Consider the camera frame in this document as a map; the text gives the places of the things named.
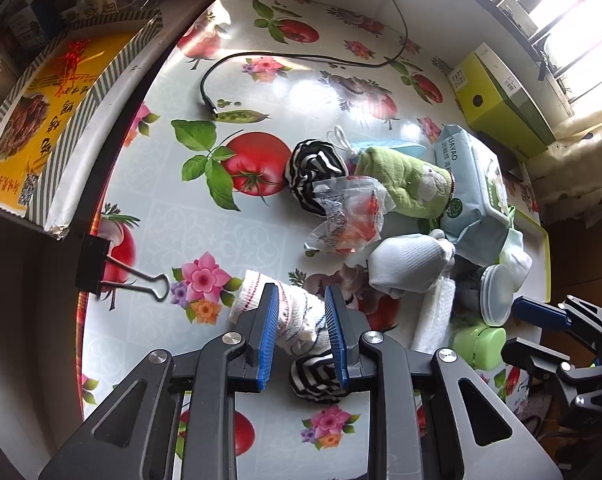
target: pea pod print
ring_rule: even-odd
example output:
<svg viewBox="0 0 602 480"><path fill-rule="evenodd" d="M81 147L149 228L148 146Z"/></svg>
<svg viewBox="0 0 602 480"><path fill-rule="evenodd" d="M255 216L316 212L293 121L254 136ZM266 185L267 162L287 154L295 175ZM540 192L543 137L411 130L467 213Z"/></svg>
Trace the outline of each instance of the pea pod print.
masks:
<svg viewBox="0 0 602 480"><path fill-rule="evenodd" d="M269 117L268 114L255 112L254 110L228 110L216 114L215 121L219 123L250 124L260 123Z"/></svg>

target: beige curtain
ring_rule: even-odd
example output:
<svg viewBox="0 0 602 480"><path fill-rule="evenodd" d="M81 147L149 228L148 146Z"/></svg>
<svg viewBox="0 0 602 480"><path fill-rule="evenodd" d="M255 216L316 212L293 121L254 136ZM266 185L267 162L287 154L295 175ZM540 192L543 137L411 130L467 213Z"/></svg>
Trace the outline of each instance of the beige curtain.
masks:
<svg viewBox="0 0 602 480"><path fill-rule="evenodd" d="M553 129L556 142L526 163L542 221L602 218L602 110Z"/></svg>

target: wet wipes package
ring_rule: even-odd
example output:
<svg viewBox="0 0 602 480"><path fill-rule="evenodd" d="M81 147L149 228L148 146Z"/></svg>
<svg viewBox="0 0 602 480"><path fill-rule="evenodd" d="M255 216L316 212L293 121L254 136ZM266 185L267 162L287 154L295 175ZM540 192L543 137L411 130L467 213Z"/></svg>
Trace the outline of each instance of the wet wipes package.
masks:
<svg viewBox="0 0 602 480"><path fill-rule="evenodd" d="M490 266L508 235L508 201L497 156L457 125L446 125L434 145L437 165L452 173L455 188L441 228L457 254Z"/></svg>

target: purple flower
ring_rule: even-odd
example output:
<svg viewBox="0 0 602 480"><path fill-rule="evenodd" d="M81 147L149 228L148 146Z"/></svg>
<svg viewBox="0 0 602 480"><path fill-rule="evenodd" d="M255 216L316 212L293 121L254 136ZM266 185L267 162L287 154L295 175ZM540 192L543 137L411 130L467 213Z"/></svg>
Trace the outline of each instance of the purple flower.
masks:
<svg viewBox="0 0 602 480"><path fill-rule="evenodd" d="M190 304L190 301L186 299L188 295L188 282L172 283L170 292L172 293L172 299L170 300L172 304L178 304L183 309L188 307L188 304Z"/></svg>
<svg viewBox="0 0 602 480"><path fill-rule="evenodd" d="M315 428L305 428L305 430L301 432L301 442L310 442L314 444L315 441Z"/></svg>

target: window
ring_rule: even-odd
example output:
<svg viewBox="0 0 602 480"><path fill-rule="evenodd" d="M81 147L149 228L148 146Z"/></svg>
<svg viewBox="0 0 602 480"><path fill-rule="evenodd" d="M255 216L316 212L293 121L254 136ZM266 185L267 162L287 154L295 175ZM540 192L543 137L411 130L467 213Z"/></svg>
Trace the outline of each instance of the window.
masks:
<svg viewBox="0 0 602 480"><path fill-rule="evenodd" d="M490 0L545 52L579 115L602 108L602 0Z"/></svg>

